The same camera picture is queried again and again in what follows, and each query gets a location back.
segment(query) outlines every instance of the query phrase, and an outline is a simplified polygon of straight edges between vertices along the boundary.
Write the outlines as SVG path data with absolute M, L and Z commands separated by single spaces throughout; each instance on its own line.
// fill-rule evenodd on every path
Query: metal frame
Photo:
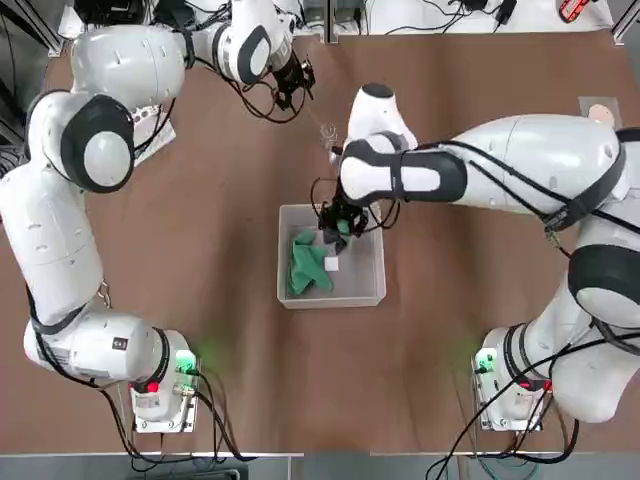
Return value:
M 338 35 L 335 32 L 336 24 L 336 0 L 325 0 L 324 2 L 324 35 L 323 43 L 338 43 Z
M 20 10 L 20 13 L 25 17 L 25 20 L 33 26 L 40 38 L 42 38 L 49 47 L 49 56 L 59 57 L 64 44 L 62 37 L 44 22 L 37 10 L 31 5 L 31 2 L 28 0 L 14 0 L 14 2 Z
M 624 45 L 622 37 L 635 25 L 638 16 L 640 16 L 640 0 L 633 0 L 629 8 L 627 8 L 626 12 L 620 17 L 620 20 L 618 20 L 618 23 L 611 29 L 616 45 Z

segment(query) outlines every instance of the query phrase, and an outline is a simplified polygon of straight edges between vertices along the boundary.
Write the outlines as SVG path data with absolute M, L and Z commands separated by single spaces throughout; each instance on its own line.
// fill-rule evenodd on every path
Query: sticker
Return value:
M 327 272 L 337 272 L 340 270 L 338 257 L 324 257 L 324 269 Z
M 58 364 L 60 364 L 60 366 L 69 365 L 69 350 L 67 350 L 66 348 L 47 347 L 47 352 L 49 353 L 49 355 L 53 355 L 53 358 L 58 361 Z M 42 351 L 40 351 L 40 348 L 38 348 L 38 358 L 42 362 L 48 363 L 44 358 L 44 355 L 42 355 Z
M 111 348 L 113 350 L 126 350 L 127 345 L 129 344 L 128 338 L 122 337 L 113 337 L 113 342 L 111 343 Z
M 160 406 L 160 395 L 136 395 L 136 408 L 154 408 Z
M 86 375 L 93 378 L 111 378 L 109 372 L 105 370 L 93 370 L 91 368 L 76 368 L 76 372 L 80 375 Z

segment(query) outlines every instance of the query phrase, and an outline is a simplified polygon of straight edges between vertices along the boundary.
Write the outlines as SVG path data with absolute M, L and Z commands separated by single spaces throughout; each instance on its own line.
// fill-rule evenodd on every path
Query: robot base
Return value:
M 195 356 L 182 335 L 165 330 L 169 340 L 169 366 L 156 392 L 131 392 L 131 405 L 137 433 L 193 432 L 197 399 L 197 377 L 184 372 L 197 368 Z
M 472 373 L 474 380 L 474 396 L 476 411 L 483 407 L 510 381 L 503 358 L 503 340 L 506 328 L 492 330 L 471 362 L 472 372 L 486 369 L 486 373 Z M 481 414 L 482 430 L 493 431 L 524 431 L 527 429 L 531 414 L 531 425 L 538 423 L 543 404 L 537 412 L 532 412 L 544 390 L 531 392 L 514 384 Z

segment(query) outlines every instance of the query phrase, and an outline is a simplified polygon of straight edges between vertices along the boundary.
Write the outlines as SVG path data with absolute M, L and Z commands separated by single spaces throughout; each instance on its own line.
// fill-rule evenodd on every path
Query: green indicator light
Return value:
M 188 372 L 196 369 L 196 356 L 189 350 L 178 350 L 176 352 L 176 371 Z

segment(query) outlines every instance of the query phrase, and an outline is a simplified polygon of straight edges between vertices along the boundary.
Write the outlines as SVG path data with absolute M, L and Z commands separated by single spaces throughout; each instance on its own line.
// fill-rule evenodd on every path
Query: floor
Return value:
M 242 480 L 420 480 L 438 456 L 393 456 L 376 457 L 366 454 L 327 453 L 304 458 L 270 458 L 252 462 L 248 467 L 229 461 L 224 468 L 240 468 Z M 484 473 L 475 460 L 462 459 L 459 474 L 458 464 L 451 462 L 448 472 L 450 480 L 481 480 L 491 478 Z M 529 466 L 512 464 L 500 467 L 487 463 L 496 478 L 525 478 L 531 471 Z M 612 478 L 626 480 L 637 478 L 640 458 L 633 454 L 580 454 L 560 465 L 543 466 L 538 469 L 535 479 L 544 480 L 600 480 Z M 162 466 L 149 472 L 147 479 L 184 478 L 183 474 L 199 474 L 198 478 L 212 478 L 204 475 L 206 464 L 183 464 L 183 466 Z M 71 456 L 71 457 L 0 457 L 0 478 L 3 480 L 125 480 L 142 479 L 142 474 L 131 471 L 129 461 L 124 456 Z

